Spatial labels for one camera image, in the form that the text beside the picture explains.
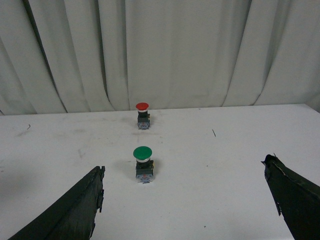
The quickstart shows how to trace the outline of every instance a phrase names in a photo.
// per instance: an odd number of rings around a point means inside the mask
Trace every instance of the scuff mark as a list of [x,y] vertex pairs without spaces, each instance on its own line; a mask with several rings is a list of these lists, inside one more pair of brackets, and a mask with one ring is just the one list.
[[78,154],[79,154],[81,159],[86,155],[86,153],[82,152],[81,149],[78,149]]

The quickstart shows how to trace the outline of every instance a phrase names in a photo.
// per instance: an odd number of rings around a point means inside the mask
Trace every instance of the white curtain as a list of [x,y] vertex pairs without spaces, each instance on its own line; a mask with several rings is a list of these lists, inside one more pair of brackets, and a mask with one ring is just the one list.
[[2,0],[5,115],[306,103],[320,0]]

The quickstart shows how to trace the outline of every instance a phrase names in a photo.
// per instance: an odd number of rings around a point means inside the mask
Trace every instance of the table surface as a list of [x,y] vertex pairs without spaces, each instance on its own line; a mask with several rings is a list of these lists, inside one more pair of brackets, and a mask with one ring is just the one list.
[[[320,114],[304,104],[0,116],[0,239],[95,166],[104,202],[92,240],[288,240],[264,176],[267,154],[320,185]],[[139,146],[155,180],[135,179]]]

